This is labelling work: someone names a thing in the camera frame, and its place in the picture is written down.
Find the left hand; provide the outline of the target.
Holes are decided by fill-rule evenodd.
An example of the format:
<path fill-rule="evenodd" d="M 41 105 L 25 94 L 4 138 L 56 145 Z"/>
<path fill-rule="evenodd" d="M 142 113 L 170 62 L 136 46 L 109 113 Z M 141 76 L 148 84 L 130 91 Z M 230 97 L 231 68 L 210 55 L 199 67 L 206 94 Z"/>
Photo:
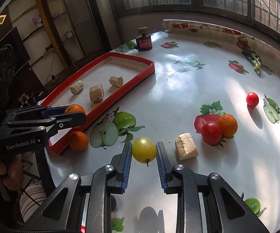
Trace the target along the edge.
<path fill-rule="evenodd" d="M 17 191 L 22 187 L 24 181 L 22 155 L 16 155 L 6 165 L 0 162 L 0 188 L 5 186 L 9 190 Z"/>

